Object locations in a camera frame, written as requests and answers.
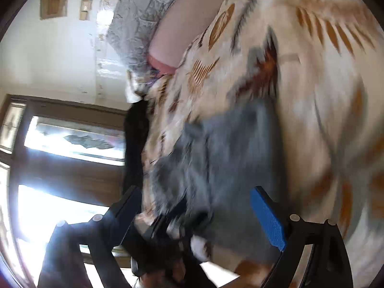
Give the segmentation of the grey quilted cloth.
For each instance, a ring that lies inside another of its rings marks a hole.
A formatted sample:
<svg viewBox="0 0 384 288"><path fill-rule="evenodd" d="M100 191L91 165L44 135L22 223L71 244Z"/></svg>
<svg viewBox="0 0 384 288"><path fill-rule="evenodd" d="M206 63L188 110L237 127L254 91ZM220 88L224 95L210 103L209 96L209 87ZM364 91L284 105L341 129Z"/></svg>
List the grey quilted cloth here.
<svg viewBox="0 0 384 288"><path fill-rule="evenodd" d="M106 40L130 72L150 69L147 55L159 22L176 0L119 0Z"/></svg>

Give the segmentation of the cream leaf-print blanket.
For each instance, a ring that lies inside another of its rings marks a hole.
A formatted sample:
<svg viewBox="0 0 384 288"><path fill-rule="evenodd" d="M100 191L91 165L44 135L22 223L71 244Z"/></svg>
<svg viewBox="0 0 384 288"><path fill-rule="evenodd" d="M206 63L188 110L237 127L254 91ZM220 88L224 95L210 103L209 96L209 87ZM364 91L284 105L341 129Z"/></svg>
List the cream leaf-print blanket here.
<svg viewBox="0 0 384 288"><path fill-rule="evenodd" d="M362 0L224 0L146 98L146 223L159 216L150 174L185 124L270 99L281 129L283 205L310 222L335 221L354 286L374 281L383 267L383 30ZM212 245L214 262L249 286L275 263Z"/></svg>

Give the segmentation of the wooden framed glass door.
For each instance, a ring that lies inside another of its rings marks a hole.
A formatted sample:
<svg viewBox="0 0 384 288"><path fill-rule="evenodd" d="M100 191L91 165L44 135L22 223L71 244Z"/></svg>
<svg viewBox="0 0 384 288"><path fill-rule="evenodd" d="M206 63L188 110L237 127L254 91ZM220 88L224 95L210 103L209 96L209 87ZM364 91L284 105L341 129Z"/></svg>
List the wooden framed glass door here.
<svg viewBox="0 0 384 288"><path fill-rule="evenodd" d="M124 111L42 97L1 104L1 286L36 287L51 228L120 198Z"/></svg>

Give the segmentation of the black garment on sofa edge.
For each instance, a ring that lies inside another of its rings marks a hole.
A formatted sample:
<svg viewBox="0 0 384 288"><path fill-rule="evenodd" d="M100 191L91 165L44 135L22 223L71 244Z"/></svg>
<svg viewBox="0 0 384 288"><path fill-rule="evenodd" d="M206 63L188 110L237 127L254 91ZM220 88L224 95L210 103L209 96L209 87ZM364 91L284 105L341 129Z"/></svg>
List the black garment on sofa edge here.
<svg viewBox="0 0 384 288"><path fill-rule="evenodd" d="M127 112L124 121L126 150L124 158L124 180L121 184L122 195L131 186L143 187L142 152L149 132L147 118L148 102L134 103Z"/></svg>

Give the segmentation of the blue denim pants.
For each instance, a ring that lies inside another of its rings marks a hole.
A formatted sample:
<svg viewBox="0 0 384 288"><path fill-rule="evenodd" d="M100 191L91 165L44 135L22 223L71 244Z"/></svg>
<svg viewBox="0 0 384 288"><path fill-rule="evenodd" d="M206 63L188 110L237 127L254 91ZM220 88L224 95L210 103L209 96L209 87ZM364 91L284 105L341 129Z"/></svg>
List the blue denim pants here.
<svg viewBox="0 0 384 288"><path fill-rule="evenodd" d="M194 234L263 264L277 261L251 206L262 186L286 204L288 191L281 129L270 99L241 103L196 124L185 124L173 151L150 174L154 211L186 205L180 223Z"/></svg>

